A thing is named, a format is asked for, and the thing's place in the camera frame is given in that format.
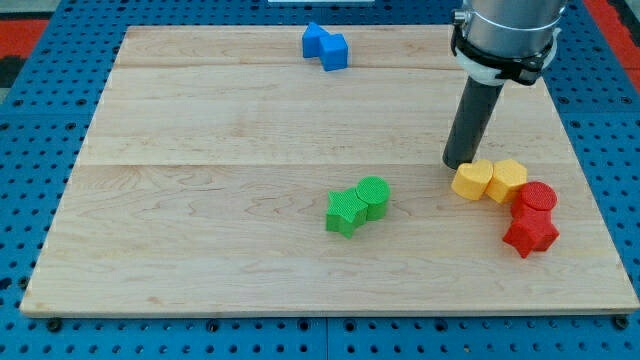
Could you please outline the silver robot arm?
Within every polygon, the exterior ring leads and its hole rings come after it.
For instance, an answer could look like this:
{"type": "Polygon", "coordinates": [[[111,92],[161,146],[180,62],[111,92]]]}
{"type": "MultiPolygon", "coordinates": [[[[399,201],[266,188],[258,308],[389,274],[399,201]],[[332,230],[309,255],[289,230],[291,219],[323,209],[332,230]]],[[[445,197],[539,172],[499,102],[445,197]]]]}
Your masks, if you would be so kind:
{"type": "Polygon", "coordinates": [[[566,5],[566,0],[463,0],[451,13],[451,51],[482,85],[531,86],[556,55],[566,5]]]}

